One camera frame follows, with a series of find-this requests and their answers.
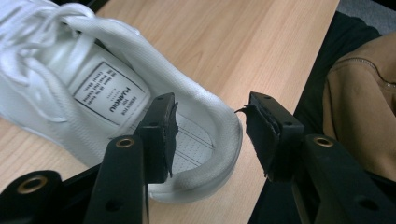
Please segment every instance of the white shoelace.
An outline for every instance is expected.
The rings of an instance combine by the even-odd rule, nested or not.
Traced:
[[[29,68],[30,63],[24,59],[31,57],[38,49],[53,45],[66,17],[94,17],[89,8],[80,4],[57,7],[51,2],[30,2],[33,2],[30,7],[24,1],[11,5],[0,4],[5,12],[0,15],[0,71],[22,86],[29,86],[30,82],[21,67],[24,65]],[[77,42],[65,59],[67,67],[63,69],[63,74],[76,72],[95,41],[95,38],[76,31],[73,34]]]

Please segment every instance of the white shoe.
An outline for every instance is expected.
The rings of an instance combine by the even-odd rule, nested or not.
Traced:
[[[0,8],[1,117],[93,166],[110,138],[134,132],[151,99],[174,92],[174,175],[150,185],[150,196],[192,202],[228,180],[242,142],[239,119],[135,28],[79,4],[2,0]]]

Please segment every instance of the wood grain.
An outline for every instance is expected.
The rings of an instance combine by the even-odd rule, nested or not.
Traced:
[[[337,4],[337,0],[111,0],[97,15],[138,28],[186,76],[233,109],[246,104],[251,91],[259,91],[292,112]],[[248,223],[265,178],[244,137],[234,173],[222,189],[196,203],[150,201],[151,223]],[[1,119],[0,189],[20,175],[42,169],[68,178],[86,166],[62,148]]]

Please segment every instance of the black fabric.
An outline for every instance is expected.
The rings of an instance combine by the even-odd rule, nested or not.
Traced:
[[[305,126],[305,134],[323,134],[322,96],[332,65],[345,54],[377,37],[380,37],[379,32],[362,20],[335,13],[294,113],[294,117]],[[301,223],[291,183],[265,182],[249,221],[249,224],[259,223]]]

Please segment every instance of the gray carpet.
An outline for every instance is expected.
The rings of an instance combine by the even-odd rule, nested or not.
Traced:
[[[381,35],[396,31],[396,11],[372,0],[340,0],[337,11],[361,18]]]

